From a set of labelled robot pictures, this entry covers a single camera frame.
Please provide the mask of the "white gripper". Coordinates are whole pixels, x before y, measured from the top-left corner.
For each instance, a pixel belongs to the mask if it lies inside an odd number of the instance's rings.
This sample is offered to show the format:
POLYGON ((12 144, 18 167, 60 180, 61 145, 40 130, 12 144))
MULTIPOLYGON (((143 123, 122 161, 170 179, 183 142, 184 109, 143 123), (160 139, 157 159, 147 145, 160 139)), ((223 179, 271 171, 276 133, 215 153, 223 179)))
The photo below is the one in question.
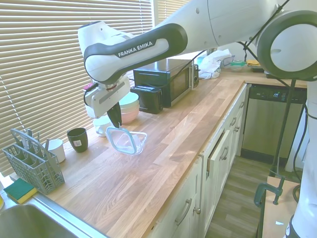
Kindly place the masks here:
POLYGON ((114 127, 122 124, 119 101, 130 92, 130 81, 122 76, 113 85, 103 83, 91 84, 84 93, 84 103, 87 115, 97 119, 106 112, 114 127))

